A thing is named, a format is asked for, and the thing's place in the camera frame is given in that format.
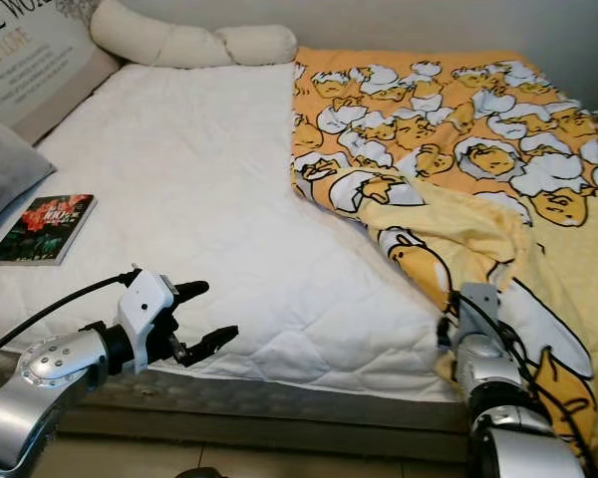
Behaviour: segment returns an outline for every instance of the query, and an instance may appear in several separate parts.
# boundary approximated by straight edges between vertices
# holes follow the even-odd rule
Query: bed sheet
[[[0,218],[0,239],[34,196],[93,193],[98,205],[60,266],[0,267],[0,336],[132,262],[210,291],[176,311],[189,344],[237,324],[209,378],[454,401],[434,372],[438,311],[352,222],[288,184],[292,65],[127,66],[40,145],[58,171]],[[11,344],[110,323],[122,290],[83,298]]]

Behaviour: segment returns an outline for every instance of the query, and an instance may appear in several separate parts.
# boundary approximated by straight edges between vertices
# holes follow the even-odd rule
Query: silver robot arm
[[[554,432],[546,409],[528,393],[519,364],[482,316],[497,326],[497,311],[494,287],[463,286],[451,347],[471,421],[468,476],[583,478],[578,459]]]
[[[174,309],[207,289],[205,282],[173,286],[166,276],[141,271],[120,298],[115,325],[90,324],[29,347],[0,388],[0,478],[29,476],[64,411],[110,374],[140,373],[170,357],[189,366],[232,340],[236,326],[214,331],[191,348],[173,334]]]

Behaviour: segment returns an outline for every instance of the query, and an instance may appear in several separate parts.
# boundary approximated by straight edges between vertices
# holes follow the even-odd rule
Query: wall
[[[123,0],[208,29],[284,24],[315,48],[516,50],[598,110],[598,0]]]

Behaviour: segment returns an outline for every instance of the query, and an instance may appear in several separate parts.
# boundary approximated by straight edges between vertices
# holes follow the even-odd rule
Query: book
[[[96,202],[93,194],[34,199],[0,242],[0,266],[60,264]]]

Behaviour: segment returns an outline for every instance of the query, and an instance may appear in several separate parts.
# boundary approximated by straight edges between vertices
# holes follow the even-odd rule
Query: yellow blanket
[[[292,183],[434,301],[498,287],[598,461],[598,124],[517,54],[300,49]],[[541,395],[574,450],[563,412]]]

